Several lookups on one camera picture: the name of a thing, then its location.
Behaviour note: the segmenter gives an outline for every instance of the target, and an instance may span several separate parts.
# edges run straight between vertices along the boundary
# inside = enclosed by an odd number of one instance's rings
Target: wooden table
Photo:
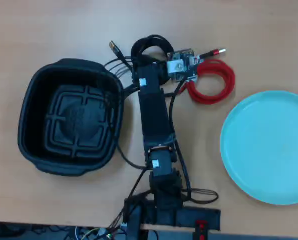
[[[185,92],[174,107],[192,185],[220,194],[208,207],[221,209],[222,232],[298,236],[298,204],[248,197],[227,175],[219,153],[222,123],[239,101],[263,90],[298,94],[298,0],[0,0],[0,221],[107,226],[116,216],[139,171],[115,154],[82,177],[40,172],[18,149],[18,118],[40,67],[61,58],[105,63],[115,57],[110,40],[128,55],[150,34],[165,36],[177,50],[228,49],[222,59],[235,70],[235,93],[205,106]],[[122,81],[126,86],[131,80]],[[220,87],[210,79],[198,85],[204,93]],[[130,160],[143,164],[136,94],[125,105],[120,143]],[[138,192],[147,189],[146,175]]]

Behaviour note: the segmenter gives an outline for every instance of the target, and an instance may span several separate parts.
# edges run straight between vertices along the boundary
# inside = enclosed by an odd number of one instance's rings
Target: plate rim
[[[242,190],[244,191],[246,194],[248,194],[248,196],[252,197],[253,199],[256,199],[260,202],[263,203],[267,203],[267,204],[272,204],[272,205],[292,205],[292,204],[298,204],[298,200],[292,200],[292,201],[281,201],[281,202],[274,202],[274,201],[269,201],[267,199],[261,199],[261,197],[258,197],[257,194],[251,194],[249,193],[246,189],[244,189],[244,187],[242,187],[241,182],[238,180],[239,178],[236,176],[236,174],[234,173],[234,171],[228,166],[228,158],[225,157],[224,152],[224,131],[226,129],[226,126],[228,125],[229,121],[232,119],[233,115],[235,115],[237,113],[237,111],[239,111],[243,105],[248,104],[250,102],[253,102],[255,99],[257,99],[259,96],[261,95],[267,95],[267,94],[285,94],[287,96],[293,96],[298,98],[298,94],[293,93],[293,92],[289,92],[289,91],[285,91],[285,90],[267,90],[267,91],[260,91],[257,93],[254,93],[252,95],[247,96],[246,98],[244,98],[243,100],[241,100],[240,102],[238,102],[233,109],[231,109],[231,111],[229,112],[229,114],[226,116],[222,128],[221,128],[221,133],[220,133],[220,155],[221,155],[221,159],[224,165],[224,168],[227,172],[227,174],[230,176],[231,180],[234,181],[234,183]]]

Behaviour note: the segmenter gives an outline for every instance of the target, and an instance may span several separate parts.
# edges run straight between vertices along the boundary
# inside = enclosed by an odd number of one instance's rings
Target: black square bowl
[[[28,86],[19,149],[41,171],[80,176],[111,159],[122,115],[115,75],[96,62],[62,59],[41,68]]]

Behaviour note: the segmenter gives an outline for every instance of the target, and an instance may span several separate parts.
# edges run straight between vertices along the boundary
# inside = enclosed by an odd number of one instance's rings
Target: coiled red wire
[[[199,104],[215,104],[225,99],[234,89],[235,75],[231,67],[229,67],[224,61],[219,59],[206,59],[200,63],[197,67],[198,78],[205,74],[215,74],[223,78],[225,86],[224,89],[217,95],[208,96],[200,93],[196,87],[194,81],[186,82],[180,89],[179,94],[185,89],[188,90],[191,98]]]

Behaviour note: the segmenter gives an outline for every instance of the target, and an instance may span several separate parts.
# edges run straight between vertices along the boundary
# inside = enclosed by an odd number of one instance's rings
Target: red component
[[[203,232],[203,229],[205,228],[205,225],[207,224],[207,221],[204,221],[204,220],[197,220],[196,222],[195,222],[195,224],[197,224],[197,225],[199,225],[199,230],[200,230],[200,232]],[[204,235],[200,235],[199,236],[199,240],[205,240],[205,237],[204,237]]]
[[[222,77],[225,83],[224,89],[219,94],[214,96],[207,96],[198,92],[193,81],[187,82],[180,89],[179,94],[182,93],[185,89],[188,89],[191,98],[199,104],[215,104],[225,99],[234,89],[234,72],[232,68],[230,68],[224,61],[221,61],[219,59],[207,59],[198,65],[197,74],[198,77],[201,77],[204,74],[216,74]]]
[[[215,50],[213,50],[212,53],[213,53],[214,56],[215,56],[215,55],[218,55],[218,54],[219,54],[219,49],[215,49]]]

